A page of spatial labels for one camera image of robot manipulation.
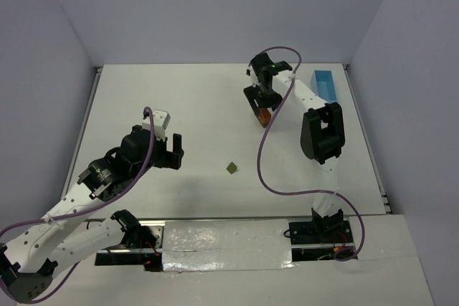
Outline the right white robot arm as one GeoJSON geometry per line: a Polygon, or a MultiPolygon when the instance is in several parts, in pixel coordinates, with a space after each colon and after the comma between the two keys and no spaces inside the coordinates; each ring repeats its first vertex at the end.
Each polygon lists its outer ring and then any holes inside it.
{"type": "Polygon", "coordinates": [[[313,233],[320,237],[340,229],[344,222],[338,193],[338,159],[345,144],[344,119],[341,106],[317,95],[297,80],[299,66],[274,62],[264,50],[255,55],[246,70],[252,84],[243,92],[252,111],[265,129],[257,152],[257,173],[261,174],[262,147],[269,129],[287,100],[298,106],[301,122],[300,147],[307,159],[317,164],[323,186],[308,190],[315,194],[311,207],[313,233]]]}

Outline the orange arch block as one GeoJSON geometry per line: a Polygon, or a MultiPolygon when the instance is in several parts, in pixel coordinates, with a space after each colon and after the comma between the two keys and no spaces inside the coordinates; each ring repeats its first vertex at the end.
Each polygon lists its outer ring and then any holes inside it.
{"type": "Polygon", "coordinates": [[[268,108],[259,108],[256,118],[263,128],[266,128],[271,121],[271,112],[268,108]]]}

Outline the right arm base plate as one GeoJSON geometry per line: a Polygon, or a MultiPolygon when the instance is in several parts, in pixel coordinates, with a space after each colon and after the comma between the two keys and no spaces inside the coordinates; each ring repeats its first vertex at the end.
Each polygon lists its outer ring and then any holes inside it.
{"type": "Polygon", "coordinates": [[[327,232],[319,233],[312,221],[294,221],[288,224],[284,236],[293,246],[342,247],[353,244],[353,236],[348,221],[327,232]]]}

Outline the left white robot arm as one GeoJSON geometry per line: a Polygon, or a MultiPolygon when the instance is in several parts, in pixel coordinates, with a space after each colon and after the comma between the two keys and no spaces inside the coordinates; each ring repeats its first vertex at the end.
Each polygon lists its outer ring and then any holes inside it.
{"type": "Polygon", "coordinates": [[[168,150],[167,139],[133,126],[120,146],[88,165],[39,223],[27,222],[26,231],[1,245],[1,288],[19,303],[38,303],[61,272],[101,249],[119,245],[155,249],[156,236],[125,209],[85,231],[76,230],[150,168],[180,169],[183,155],[181,135],[173,135],[173,148],[168,150]]]}

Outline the blue plastic box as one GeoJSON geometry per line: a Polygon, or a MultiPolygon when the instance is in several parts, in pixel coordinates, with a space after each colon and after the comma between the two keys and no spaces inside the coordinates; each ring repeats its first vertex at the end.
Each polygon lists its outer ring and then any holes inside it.
{"type": "Polygon", "coordinates": [[[338,101],[333,75],[329,70],[314,71],[311,77],[311,89],[326,102],[338,101]]]}

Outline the green wedge block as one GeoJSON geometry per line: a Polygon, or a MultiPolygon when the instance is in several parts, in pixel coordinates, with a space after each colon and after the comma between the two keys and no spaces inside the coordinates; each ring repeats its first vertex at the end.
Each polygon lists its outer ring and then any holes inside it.
{"type": "Polygon", "coordinates": [[[230,162],[226,167],[228,173],[233,174],[237,171],[237,166],[234,162],[230,162]]]}

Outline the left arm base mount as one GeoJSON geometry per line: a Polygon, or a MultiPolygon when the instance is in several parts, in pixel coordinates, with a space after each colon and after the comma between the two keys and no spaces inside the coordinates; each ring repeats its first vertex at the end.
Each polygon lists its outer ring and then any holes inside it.
{"type": "Polygon", "coordinates": [[[121,244],[126,249],[136,251],[136,263],[147,272],[162,272],[162,251],[158,245],[159,238],[150,227],[140,226],[126,233],[121,244]]]}

